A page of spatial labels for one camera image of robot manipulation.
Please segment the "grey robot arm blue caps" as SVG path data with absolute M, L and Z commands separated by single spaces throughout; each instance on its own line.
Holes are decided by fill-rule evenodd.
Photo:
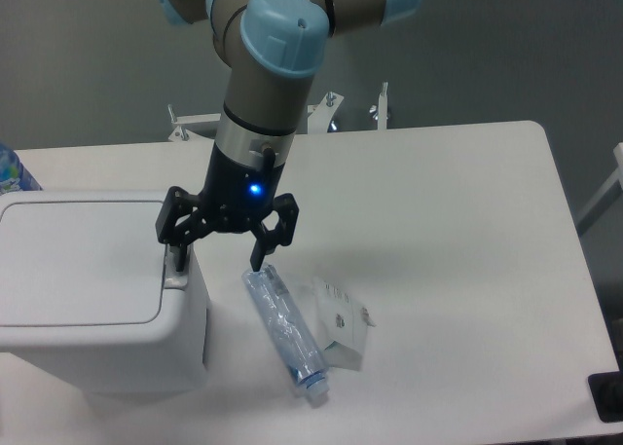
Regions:
M 212 233 L 251 233 L 250 257 L 293 240 L 299 207 L 277 190 L 327 41 L 415 13 L 421 0 L 159 0 L 174 24 L 207 21 L 231 74 L 202 189 L 173 186 L 156 222 L 178 271 Z

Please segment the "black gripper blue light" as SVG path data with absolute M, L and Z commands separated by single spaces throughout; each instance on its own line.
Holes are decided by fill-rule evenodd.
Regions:
M 250 231 L 256 239 L 250 256 L 253 272 L 278 246 L 289 246 L 299 217 L 299 207 L 290 193 L 275 197 L 283 167 L 269 145 L 260 147 L 258 167 L 241 165 L 218 147 L 211 152 L 202 191 L 193 195 L 172 186 L 165 195 L 156 220 L 158 242 L 174 254 L 176 272 L 186 268 L 189 246 L 211 232 L 241 234 Z M 269 230 L 263 220 L 272 212 L 278 220 Z

